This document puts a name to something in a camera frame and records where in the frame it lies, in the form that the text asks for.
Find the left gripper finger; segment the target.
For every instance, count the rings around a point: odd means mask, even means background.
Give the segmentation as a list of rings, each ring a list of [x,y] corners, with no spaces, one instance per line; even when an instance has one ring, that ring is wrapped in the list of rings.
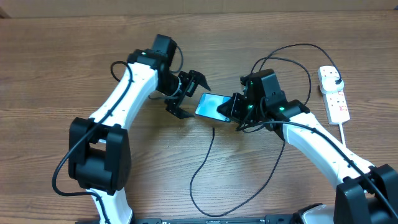
[[[196,84],[202,86],[204,89],[211,91],[211,88],[209,87],[206,77],[204,76],[204,74],[200,73],[200,72],[196,72],[195,74],[195,80],[196,80]]]
[[[175,117],[177,117],[178,119],[194,118],[195,117],[193,114],[181,109],[180,107],[168,106],[168,107],[166,107],[166,110],[169,113],[171,113],[172,115],[174,115]]]

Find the Samsung Galaxy smartphone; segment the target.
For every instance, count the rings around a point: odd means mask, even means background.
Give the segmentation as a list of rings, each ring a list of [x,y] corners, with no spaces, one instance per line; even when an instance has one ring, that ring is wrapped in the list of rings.
[[[230,100],[230,96],[203,93],[195,110],[195,114],[229,123],[231,120],[217,111],[218,107]]]

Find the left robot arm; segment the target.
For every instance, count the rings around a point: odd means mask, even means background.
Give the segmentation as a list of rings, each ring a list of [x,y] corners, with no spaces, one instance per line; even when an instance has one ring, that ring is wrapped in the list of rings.
[[[183,99],[197,86],[209,88],[200,72],[170,70],[178,49],[171,37],[159,34],[151,48],[129,54],[109,98],[89,118],[70,125],[68,174],[94,200],[99,223],[134,223],[124,189],[131,170],[128,131],[148,96],[161,92],[166,110],[185,119],[192,114],[180,108]]]

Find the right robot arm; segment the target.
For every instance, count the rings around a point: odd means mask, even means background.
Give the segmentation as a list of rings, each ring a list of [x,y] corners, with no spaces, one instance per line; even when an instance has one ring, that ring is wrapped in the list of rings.
[[[292,223],[397,223],[397,172],[376,167],[331,135],[299,100],[287,101],[272,69],[240,78],[234,93],[218,112],[239,123],[238,130],[265,127],[299,149],[328,179],[335,204],[305,207]]]

